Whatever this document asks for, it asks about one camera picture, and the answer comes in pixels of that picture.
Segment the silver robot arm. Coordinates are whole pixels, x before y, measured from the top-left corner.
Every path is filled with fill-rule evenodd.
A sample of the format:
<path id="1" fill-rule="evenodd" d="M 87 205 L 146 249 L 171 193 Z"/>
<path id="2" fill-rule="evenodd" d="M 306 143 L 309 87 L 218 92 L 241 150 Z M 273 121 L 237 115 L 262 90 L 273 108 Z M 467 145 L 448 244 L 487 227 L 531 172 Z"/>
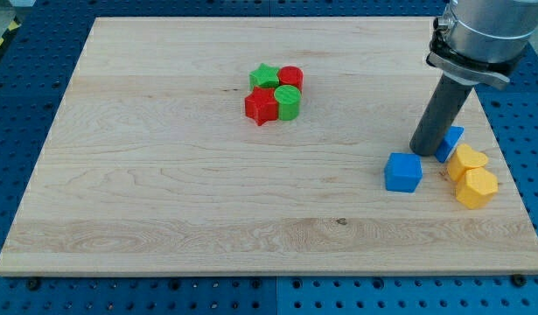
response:
<path id="1" fill-rule="evenodd" d="M 463 85 L 503 89 L 538 25 L 538 0 L 450 0 L 427 61 Z"/>

